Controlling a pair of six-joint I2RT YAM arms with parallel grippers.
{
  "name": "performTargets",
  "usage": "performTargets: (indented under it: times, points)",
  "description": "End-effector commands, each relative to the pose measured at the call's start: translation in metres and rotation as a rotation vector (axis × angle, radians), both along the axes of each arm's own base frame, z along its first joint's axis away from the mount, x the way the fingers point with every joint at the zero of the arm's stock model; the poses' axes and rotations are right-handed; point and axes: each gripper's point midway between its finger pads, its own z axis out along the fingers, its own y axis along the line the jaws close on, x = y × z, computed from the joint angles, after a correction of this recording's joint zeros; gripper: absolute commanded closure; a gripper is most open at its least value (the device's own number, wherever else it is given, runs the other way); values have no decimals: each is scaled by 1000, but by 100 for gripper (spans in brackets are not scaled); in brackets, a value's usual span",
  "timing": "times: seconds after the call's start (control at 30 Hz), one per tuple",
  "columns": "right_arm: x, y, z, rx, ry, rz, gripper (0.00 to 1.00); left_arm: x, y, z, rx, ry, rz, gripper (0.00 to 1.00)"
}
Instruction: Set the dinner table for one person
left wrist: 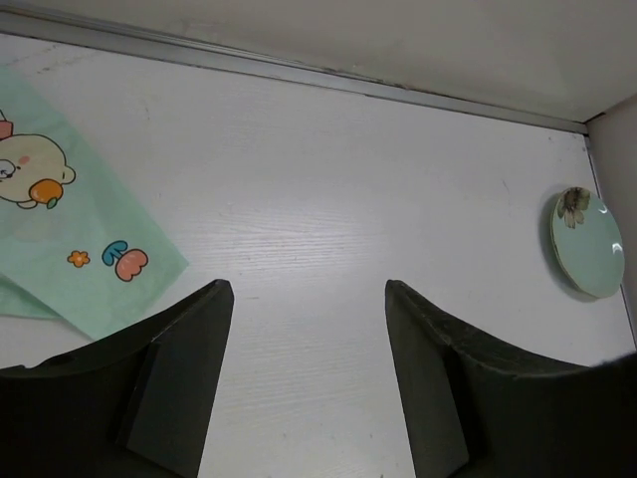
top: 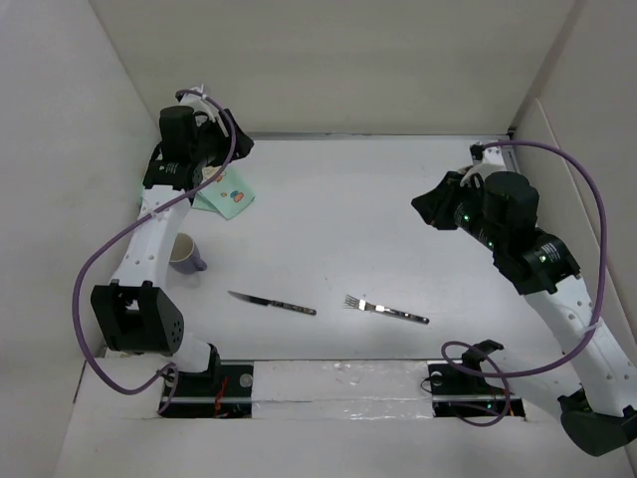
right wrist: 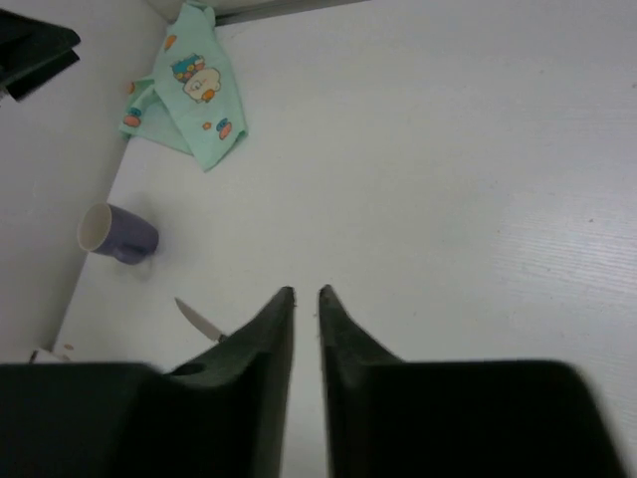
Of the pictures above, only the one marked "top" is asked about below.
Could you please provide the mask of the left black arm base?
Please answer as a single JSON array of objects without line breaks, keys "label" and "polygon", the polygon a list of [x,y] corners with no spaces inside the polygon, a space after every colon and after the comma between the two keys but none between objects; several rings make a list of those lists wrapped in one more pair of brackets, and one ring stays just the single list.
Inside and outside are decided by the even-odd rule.
[{"label": "left black arm base", "polygon": [[251,418],[254,364],[221,362],[216,380],[210,384],[205,377],[185,373],[179,378],[170,403],[159,415],[165,418]]}]

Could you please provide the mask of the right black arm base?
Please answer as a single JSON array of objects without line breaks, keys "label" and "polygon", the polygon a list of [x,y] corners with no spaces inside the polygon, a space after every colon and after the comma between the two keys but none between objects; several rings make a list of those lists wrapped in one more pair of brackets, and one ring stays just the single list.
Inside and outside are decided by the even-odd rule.
[{"label": "right black arm base", "polygon": [[431,396],[435,417],[495,419],[503,411],[506,417],[526,417],[523,401],[514,395],[506,408],[501,386],[492,386],[481,377],[456,370],[444,360],[428,361],[427,370],[420,388]]}]

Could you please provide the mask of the green cartoon print cloth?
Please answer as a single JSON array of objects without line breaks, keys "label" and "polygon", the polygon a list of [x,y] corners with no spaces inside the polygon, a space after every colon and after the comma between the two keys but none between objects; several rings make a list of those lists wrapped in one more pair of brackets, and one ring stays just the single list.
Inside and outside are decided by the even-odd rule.
[{"label": "green cartoon print cloth", "polygon": [[192,207],[216,212],[226,220],[231,220],[254,199],[252,189],[232,166],[228,166],[213,182],[197,192]]}]

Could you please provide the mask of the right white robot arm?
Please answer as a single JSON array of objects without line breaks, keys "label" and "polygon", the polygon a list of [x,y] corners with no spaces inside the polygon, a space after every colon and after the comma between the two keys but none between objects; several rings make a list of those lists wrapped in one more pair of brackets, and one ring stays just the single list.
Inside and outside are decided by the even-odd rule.
[{"label": "right white robot arm", "polygon": [[562,355],[518,369],[501,344],[468,346],[456,368],[473,392],[500,387],[555,416],[584,453],[603,456],[636,439],[636,373],[602,323],[574,257],[558,237],[536,225],[539,194],[520,174],[487,177],[449,171],[411,201],[437,230],[462,229],[493,254],[496,269],[544,321]]}]

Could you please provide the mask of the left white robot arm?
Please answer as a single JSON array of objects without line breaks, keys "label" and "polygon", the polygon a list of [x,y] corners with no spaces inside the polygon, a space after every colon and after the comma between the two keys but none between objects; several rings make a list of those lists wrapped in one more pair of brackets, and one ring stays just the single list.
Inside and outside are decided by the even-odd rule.
[{"label": "left white robot arm", "polygon": [[142,180],[142,223],[109,284],[93,288],[91,304],[110,350],[163,356],[207,395],[221,385],[216,351],[186,333],[181,312],[164,291],[166,276],[193,202],[188,193],[202,183],[204,168],[243,158],[254,144],[228,110],[213,119],[191,106],[169,107],[160,113],[159,128],[161,141]]}]

